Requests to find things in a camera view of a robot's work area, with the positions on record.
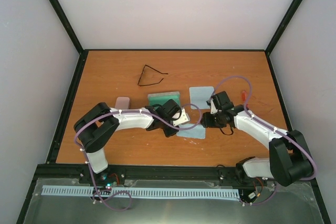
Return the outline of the orange lens clear sunglasses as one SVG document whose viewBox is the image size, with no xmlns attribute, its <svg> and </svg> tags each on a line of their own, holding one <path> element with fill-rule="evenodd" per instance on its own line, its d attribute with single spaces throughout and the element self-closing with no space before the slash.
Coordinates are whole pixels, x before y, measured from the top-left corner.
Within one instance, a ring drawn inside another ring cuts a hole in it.
<svg viewBox="0 0 336 224">
<path fill-rule="evenodd" d="M 247 98 L 248 98 L 248 92 L 243 90 L 241 92 L 241 99 L 242 99 L 243 103 L 245 103 L 247 101 Z"/>
</svg>

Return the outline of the grey glasses case teal lining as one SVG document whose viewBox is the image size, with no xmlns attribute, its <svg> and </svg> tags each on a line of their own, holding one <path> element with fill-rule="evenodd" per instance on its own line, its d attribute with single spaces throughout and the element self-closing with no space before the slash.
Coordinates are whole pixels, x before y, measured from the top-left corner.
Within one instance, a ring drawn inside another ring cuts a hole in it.
<svg viewBox="0 0 336 224">
<path fill-rule="evenodd" d="M 148 101 L 150 106 L 154 106 L 155 104 L 163 105 L 170 99 L 172 99 L 178 105 L 181 105 L 180 93 L 178 91 L 148 94 Z"/>
</svg>

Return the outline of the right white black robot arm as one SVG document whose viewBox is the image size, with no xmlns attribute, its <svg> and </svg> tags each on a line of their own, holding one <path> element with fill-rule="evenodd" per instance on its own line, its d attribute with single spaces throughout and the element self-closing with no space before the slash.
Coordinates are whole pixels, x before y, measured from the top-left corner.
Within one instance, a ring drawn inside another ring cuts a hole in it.
<svg viewBox="0 0 336 224">
<path fill-rule="evenodd" d="M 282 186 L 299 180 L 310 180 L 316 171 L 303 134 L 275 127 L 256 116 L 247 105 L 234 105 L 225 91 L 212 95 L 209 112 L 201 119 L 204 128 L 240 130 L 261 143 L 269 152 L 267 158 L 249 157 L 236 168 L 243 179 L 263 177 Z"/>
</svg>

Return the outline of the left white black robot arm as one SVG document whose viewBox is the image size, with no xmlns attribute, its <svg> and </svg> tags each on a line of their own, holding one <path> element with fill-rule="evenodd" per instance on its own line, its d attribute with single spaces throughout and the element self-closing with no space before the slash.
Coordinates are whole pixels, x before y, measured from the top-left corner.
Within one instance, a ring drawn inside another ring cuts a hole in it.
<svg viewBox="0 0 336 224">
<path fill-rule="evenodd" d="M 185 109 L 172 99 L 163 105 L 148 105 L 138 110 L 109 108 L 101 102 L 78 120 L 73 128 L 91 165 L 90 176 L 101 184 L 109 177 L 104 147 L 116 131 L 162 129 L 164 135 L 170 137 L 179 131 L 179 125 L 189 121 Z"/>
</svg>

